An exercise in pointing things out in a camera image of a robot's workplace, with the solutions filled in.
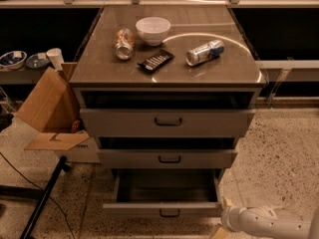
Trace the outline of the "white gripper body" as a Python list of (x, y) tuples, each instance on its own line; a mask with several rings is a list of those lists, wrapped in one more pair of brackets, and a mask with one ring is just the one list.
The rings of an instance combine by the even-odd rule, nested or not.
[(247, 211), (246, 207), (226, 206), (221, 214), (222, 226), (231, 232), (243, 232), (244, 221), (242, 214), (245, 211)]

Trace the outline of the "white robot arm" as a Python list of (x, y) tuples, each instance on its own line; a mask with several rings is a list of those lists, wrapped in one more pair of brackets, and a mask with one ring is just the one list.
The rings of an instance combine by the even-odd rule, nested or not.
[(311, 221), (279, 219), (272, 207), (235, 207), (223, 197), (221, 222), (209, 239), (226, 239), (229, 233), (244, 232), (269, 239), (319, 239), (319, 208)]

